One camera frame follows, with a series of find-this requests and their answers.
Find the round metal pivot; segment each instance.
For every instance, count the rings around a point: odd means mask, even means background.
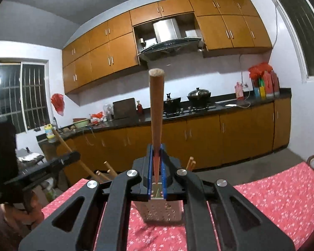
[[[185,175],[187,175],[187,171],[185,169],[178,169],[177,175],[185,176]]]
[[[137,171],[136,170],[129,170],[127,172],[127,176],[132,177],[132,176],[136,176],[136,175],[137,175]]]
[[[95,180],[90,180],[89,182],[87,182],[87,187],[89,187],[90,189],[94,189],[96,186],[98,186],[98,182],[96,182]]]
[[[224,180],[224,179],[218,179],[218,180],[216,181],[216,184],[217,184],[219,187],[225,187],[225,186],[227,186],[227,181]]]

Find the range hood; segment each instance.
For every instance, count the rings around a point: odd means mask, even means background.
[[[139,58],[151,61],[180,53],[196,52],[202,47],[201,38],[185,37],[180,34],[176,19],[161,20],[153,24],[157,44],[143,49]]]

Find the window frame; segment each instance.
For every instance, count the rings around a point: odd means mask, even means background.
[[[27,65],[42,65],[44,66],[44,84],[45,84],[45,98],[46,98],[46,107],[48,109],[48,115],[49,115],[49,120],[51,122],[51,119],[53,118],[54,114],[53,114],[53,110],[51,107],[51,102],[50,102],[50,83],[49,83],[49,62],[36,62],[36,61],[32,61],[32,60],[16,60],[16,59],[11,59],[11,62],[0,62],[0,65],[20,65],[20,95],[22,96],[21,99],[21,109],[22,109],[22,117],[23,117],[23,124],[24,124],[24,129],[25,131],[22,131],[19,134],[22,133],[29,133],[29,132],[36,132],[35,128],[33,129],[28,129],[27,127],[27,121],[25,118],[25,111],[24,111],[24,105],[23,105],[23,94],[22,94],[22,68],[23,65],[27,64]]]
[[[295,53],[297,55],[297,59],[298,59],[298,63],[299,63],[299,67],[300,67],[300,71],[301,71],[301,80],[302,83],[306,83],[306,82],[314,82],[314,76],[309,76],[308,75],[308,70],[307,70],[307,66],[306,66],[306,60],[305,60],[305,56],[302,50],[302,46],[301,43],[299,41],[298,35],[294,29],[294,26],[290,20],[290,18],[288,17],[287,12],[285,11],[283,5],[280,3],[279,0],[272,0],[272,2],[274,3],[274,5],[276,6],[278,12],[280,13],[280,16],[282,17],[287,30],[290,34],[290,37],[292,39],[293,45],[294,45],[294,49],[295,49]],[[308,3],[309,7],[311,8],[312,12],[314,13],[314,7],[312,6],[312,4],[310,3],[309,0],[306,0],[306,2]]]

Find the pot lid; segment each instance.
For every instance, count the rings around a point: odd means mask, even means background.
[[[205,89],[199,89],[197,88],[196,90],[194,91],[191,91],[189,94],[188,94],[188,97],[190,96],[198,96],[198,95],[206,95],[206,94],[210,94],[210,92],[208,90],[205,90]]]

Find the hanging red bag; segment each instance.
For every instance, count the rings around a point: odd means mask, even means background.
[[[57,111],[57,113],[61,116],[64,116],[64,96],[59,93],[55,93],[51,96],[51,103],[54,105],[54,109]]]

